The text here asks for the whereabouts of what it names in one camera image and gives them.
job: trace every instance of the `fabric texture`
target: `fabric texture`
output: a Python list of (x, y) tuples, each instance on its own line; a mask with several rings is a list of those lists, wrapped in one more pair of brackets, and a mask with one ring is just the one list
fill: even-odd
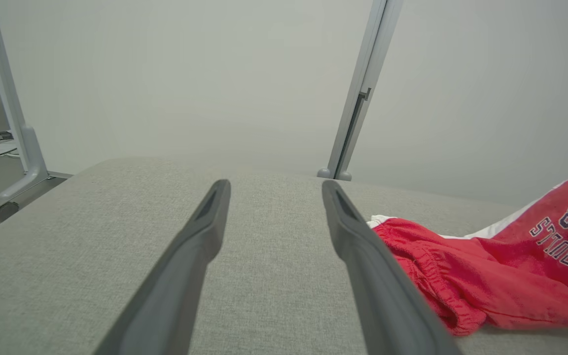
[[(0, 355), (92, 354), (211, 184), (232, 184), (190, 353), (366, 353), (354, 295), (332, 247), (323, 179), (128, 158), (83, 171), (0, 225)], [(392, 211), (462, 235), (515, 208), (339, 182), (359, 212)], [(566, 332), (485, 330), (467, 355), (568, 353)]]
[(401, 218), (374, 231), (455, 335), (568, 326), (568, 181), (491, 238), (449, 240)]

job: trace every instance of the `gray upholstered ottoman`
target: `gray upholstered ottoman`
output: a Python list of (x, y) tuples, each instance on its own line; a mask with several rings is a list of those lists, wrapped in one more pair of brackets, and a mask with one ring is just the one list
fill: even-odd
[[(90, 354), (215, 180), (232, 184), (193, 354), (364, 354), (354, 296), (331, 245), (322, 179), (110, 160), (0, 225), (0, 354)], [(363, 216), (390, 213), (462, 235), (514, 207), (341, 182)], [(466, 354), (568, 354), (568, 329), (485, 328)]]

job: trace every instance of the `white wall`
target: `white wall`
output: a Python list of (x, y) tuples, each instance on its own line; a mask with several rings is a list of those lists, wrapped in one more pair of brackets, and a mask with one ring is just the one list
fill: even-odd
[(348, 171), (512, 205), (567, 179), (568, 1), (404, 0)]
[(371, 4), (0, 0), (0, 27), (51, 171), (178, 155), (315, 175)]

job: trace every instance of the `white fabric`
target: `white fabric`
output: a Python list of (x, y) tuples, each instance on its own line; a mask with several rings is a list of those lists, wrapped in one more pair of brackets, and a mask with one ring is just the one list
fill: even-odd
[[(552, 189), (549, 190), (549, 192), (554, 191), (554, 189), (559, 188), (562, 184), (564, 184), (566, 181), (568, 180), (564, 180), (562, 181), (560, 184), (557, 184), (556, 186), (554, 186)], [(507, 216), (506, 218), (503, 218), (502, 220), (499, 220), (498, 222), (496, 222), (495, 224), (491, 224), (487, 227), (485, 227), (484, 229), (480, 230), (480, 231), (476, 231), (472, 234), (467, 234), (465, 236), (462, 237), (455, 237), (455, 236), (442, 236), (442, 234), (438, 234), (440, 237), (447, 239), (447, 240), (466, 240), (466, 239), (472, 239), (472, 238), (485, 238), (485, 239), (491, 239), (494, 236), (496, 236), (498, 233), (500, 233), (501, 231), (503, 231), (503, 229), (505, 229), (508, 225), (510, 225), (512, 222), (514, 222), (517, 218), (519, 218), (523, 213), (525, 213), (525, 211), (527, 211), (530, 207), (532, 207), (534, 204), (536, 204), (536, 202), (538, 200), (540, 200), (541, 198), (545, 197), (545, 195), (541, 196), (539, 199), (534, 200), (532, 202), (530, 202), (530, 204), (528, 204), (527, 206), (523, 207), (522, 209), (512, 213), (511, 215)], [(378, 225), (382, 224), (383, 222), (385, 222), (386, 220), (390, 219), (390, 218), (395, 218), (395, 216), (385, 216), (385, 215), (373, 215), (372, 219), (370, 222), (367, 223), (367, 225), (369, 225), (370, 228), (374, 228), (377, 227)]]

